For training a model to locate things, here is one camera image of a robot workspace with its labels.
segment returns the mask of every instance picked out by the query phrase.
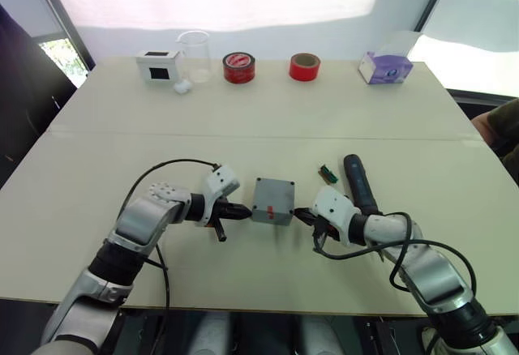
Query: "white wall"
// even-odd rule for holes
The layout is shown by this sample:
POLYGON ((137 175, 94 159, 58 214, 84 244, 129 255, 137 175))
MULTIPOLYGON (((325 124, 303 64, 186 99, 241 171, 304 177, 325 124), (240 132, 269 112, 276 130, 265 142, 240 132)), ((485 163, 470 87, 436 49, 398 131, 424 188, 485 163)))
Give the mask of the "white wall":
POLYGON ((519 96, 519 0, 439 0, 411 58, 446 88, 519 96))
POLYGON ((96 61, 175 49, 177 35, 211 33, 221 58, 243 50, 288 59, 308 51, 358 59, 393 31, 413 29, 427 0, 62 0, 96 61))
POLYGON ((61 32, 44 0, 0 0, 0 4, 30 36, 61 32))

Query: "white table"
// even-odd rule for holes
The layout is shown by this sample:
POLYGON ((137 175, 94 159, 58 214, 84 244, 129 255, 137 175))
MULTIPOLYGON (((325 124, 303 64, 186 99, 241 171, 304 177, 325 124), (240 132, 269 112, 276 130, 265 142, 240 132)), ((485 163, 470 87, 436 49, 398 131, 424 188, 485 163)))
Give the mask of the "white table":
POLYGON ((288 62, 258 61, 245 84, 214 75, 186 95, 145 83, 134 58, 97 65, 68 101, 54 132, 335 139, 481 140, 424 63, 404 83, 367 85, 358 62, 324 61, 315 81, 288 76, 288 62))
MULTIPOLYGON (((256 177, 293 180, 296 206, 307 206, 324 185, 317 167, 326 163, 337 172, 349 153, 362 158, 381 210, 407 211, 427 237, 466 255, 489 313, 517 313, 519 190, 481 140, 49 132, 0 190, 0 297, 60 301, 108 234, 128 188, 159 161, 193 156, 227 163, 242 182, 230 198, 249 206, 256 177)), ((206 173, 200 165, 171 165, 136 193, 157 181, 196 192, 206 173)), ((376 254, 327 260, 312 252, 311 229, 298 220, 285 228, 249 220, 227 220, 224 227, 225 243, 189 222, 165 233, 173 306, 421 314, 409 294, 390 286, 392 265, 376 254)), ((334 242, 327 249, 345 252, 334 242)), ((160 270, 145 266, 127 305, 159 307, 163 300, 160 270)))

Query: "gray plastic box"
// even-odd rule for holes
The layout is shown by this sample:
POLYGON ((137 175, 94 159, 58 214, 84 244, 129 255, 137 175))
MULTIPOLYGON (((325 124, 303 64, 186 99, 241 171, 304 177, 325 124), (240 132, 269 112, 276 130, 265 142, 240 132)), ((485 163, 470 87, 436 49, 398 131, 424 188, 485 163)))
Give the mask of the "gray plastic box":
POLYGON ((294 214, 295 183, 279 179, 257 178, 252 203, 252 220, 288 225, 294 214))

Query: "purple tissue box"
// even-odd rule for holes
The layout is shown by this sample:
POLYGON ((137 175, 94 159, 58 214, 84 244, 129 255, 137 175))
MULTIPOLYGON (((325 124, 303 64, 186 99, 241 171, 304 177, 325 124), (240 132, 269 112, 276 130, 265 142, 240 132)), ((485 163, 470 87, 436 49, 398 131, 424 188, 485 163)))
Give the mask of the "purple tissue box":
POLYGON ((375 53, 368 51, 358 66, 358 71, 369 84, 404 82, 413 68, 413 63, 407 57, 398 55, 374 57, 373 55, 375 53))

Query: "black screen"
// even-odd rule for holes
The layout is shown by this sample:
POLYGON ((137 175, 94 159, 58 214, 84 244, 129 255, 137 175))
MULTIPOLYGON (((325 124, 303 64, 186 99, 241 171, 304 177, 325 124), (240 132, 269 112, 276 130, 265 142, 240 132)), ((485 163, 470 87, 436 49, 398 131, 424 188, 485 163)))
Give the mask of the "black screen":
POLYGON ((159 51, 148 51, 144 56, 146 57, 165 57, 168 53, 161 53, 159 51))
POLYGON ((150 67, 149 73, 152 75, 152 79, 169 79, 168 69, 150 67))

